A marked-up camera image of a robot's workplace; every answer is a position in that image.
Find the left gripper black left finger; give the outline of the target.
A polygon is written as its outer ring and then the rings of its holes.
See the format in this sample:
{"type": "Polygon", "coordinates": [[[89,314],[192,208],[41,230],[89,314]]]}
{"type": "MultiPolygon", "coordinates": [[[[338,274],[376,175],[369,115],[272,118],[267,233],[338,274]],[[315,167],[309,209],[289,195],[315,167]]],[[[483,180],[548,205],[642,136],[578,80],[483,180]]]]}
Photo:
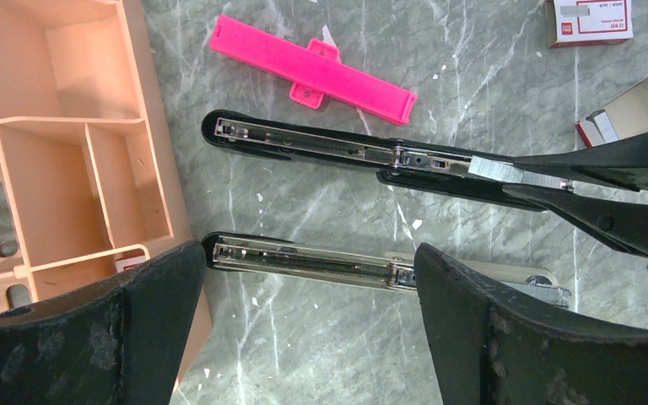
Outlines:
{"type": "Polygon", "coordinates": [[[0,404],[166,404],[199,300],[197,240],[0,315],[0,404]]]}

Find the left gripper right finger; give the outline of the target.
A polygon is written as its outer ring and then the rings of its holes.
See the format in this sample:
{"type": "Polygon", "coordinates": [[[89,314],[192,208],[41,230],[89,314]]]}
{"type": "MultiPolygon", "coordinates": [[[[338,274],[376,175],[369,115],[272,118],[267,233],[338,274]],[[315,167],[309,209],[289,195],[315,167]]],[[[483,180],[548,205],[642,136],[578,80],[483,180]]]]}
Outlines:
{"type": "Polygon", "coordinates": [[[565,310],[429,244],[414,256],[446,404],[648,404],[648,330],[565,310]]]}

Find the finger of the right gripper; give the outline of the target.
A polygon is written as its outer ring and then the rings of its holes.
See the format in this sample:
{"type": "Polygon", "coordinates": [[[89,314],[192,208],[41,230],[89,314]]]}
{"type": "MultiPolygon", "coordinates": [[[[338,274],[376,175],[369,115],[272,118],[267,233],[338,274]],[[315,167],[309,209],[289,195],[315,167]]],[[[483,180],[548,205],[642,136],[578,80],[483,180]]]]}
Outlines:
{"type": "Polygon", "coordinates": [[[514,166],[600,186],[648,191],[648,132],[575,152],[517,157],[514,166]]]}
{"type": "Polygon", "coordinates": [[[540,186],[505,185],[503,191],[542,205],[615,251],[648,258],[648,204],[583,197],[540,186]]]}

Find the brown cardboard staple tray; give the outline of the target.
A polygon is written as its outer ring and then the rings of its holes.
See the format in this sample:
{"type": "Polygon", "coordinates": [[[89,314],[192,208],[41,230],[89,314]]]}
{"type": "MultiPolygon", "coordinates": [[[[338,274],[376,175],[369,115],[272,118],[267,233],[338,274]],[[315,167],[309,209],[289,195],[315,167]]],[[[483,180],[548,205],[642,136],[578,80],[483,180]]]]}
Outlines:
{"type": "Polygon", "coordinates": [[[575,124],[593,148],[648,132],[648,77],[575,124]]]}

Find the beige black stapler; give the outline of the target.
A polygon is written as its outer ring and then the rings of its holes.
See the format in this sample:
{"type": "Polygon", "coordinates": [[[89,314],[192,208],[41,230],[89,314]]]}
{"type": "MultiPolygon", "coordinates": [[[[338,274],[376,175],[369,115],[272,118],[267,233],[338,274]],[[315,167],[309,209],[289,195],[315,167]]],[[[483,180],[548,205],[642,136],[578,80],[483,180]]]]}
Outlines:
{"type": "MultiPolygon", "coordinates": [[[[213,270],[280,274],[406,293],[417,291],[412,254],[388,252],[384,256],[366,256],[288,240],[226,232],[206,235],[202,246],[207,266],[213,270]]],[[[558,279],[541,268],[468,260],[463,260],[462,264],[501,283],[560,287],[558,279]]]]}

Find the grey staple piece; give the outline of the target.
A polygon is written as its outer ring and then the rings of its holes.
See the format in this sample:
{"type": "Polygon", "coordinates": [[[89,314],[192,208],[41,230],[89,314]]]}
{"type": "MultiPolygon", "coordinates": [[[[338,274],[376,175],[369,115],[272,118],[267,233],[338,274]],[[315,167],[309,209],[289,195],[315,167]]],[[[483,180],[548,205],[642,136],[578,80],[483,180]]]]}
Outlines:
{"type": "Polygon", "coordinates": [[[530,171],[524,171],[521,178],[521,184],[530,186],[543,186],[553,189],[560,189],[567,192],[574,191],[574,182],[557,176],[544,175],[530,171]]]}

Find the red white staple box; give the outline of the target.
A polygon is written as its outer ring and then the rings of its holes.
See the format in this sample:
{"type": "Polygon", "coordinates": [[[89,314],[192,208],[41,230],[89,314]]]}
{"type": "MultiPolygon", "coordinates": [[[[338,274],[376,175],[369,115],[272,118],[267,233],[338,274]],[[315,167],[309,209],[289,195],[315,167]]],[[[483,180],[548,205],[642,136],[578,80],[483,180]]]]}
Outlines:
{"type": "Polygon", "coordinates": [[[634,38],[631,1],[548,0],[549,48],[617,45],[634,38]]]}

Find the pink plastic staple remover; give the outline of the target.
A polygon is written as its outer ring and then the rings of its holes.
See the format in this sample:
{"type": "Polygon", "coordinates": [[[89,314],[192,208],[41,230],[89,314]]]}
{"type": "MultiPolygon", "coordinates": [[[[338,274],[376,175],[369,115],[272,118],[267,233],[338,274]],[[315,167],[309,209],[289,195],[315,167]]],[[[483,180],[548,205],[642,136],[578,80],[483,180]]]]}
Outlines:
{"type": "Polygon", "coordinates": [[[412,91],[340,62],[339,50],[322,40],[298,46],[227,15],[217,19],[210,47],[290,81],[290,99],[312,109],[330,97],[404,125],[418,98],[412,91]]]}

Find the silver staple strip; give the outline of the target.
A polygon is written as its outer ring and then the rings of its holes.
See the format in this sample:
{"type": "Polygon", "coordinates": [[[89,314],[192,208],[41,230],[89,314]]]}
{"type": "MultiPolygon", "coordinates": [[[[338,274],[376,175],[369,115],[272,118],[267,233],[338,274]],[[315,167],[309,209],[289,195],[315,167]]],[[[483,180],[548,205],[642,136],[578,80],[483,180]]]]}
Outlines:
{"type": "Polygon", "coordinates": [[[468,166],[468,173],[493,181],[521,183],[525,171],[505,162],[473,156],[468,166]]]}

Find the staple box in organizer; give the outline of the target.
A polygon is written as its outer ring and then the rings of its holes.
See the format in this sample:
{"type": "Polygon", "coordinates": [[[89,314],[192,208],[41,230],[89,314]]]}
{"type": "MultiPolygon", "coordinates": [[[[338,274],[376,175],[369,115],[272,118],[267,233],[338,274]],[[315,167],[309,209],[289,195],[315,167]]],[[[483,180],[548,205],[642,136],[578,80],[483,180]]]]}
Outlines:
{"type": "Polygon", "coordinates": [[[126,270],[136,267],[137,265],[148,260],[145,254],[136,252],[126,252],[115,257],[115,267],[118,273],[125,272],[126,270]]]}

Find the orange mesh file organizer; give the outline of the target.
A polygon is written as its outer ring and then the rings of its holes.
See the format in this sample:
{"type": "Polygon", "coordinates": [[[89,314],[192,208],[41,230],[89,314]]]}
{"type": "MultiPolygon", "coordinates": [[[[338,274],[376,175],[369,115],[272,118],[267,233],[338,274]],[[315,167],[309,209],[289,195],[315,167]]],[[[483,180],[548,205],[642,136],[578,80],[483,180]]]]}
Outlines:
{"type": "MultiPolygon", "coordinates": [[[[0,315],[193,240],[140,2],[0,1],[0,180],[0,315]]],[[[173,391],[211,330],[202,287],[173,391]]]]}

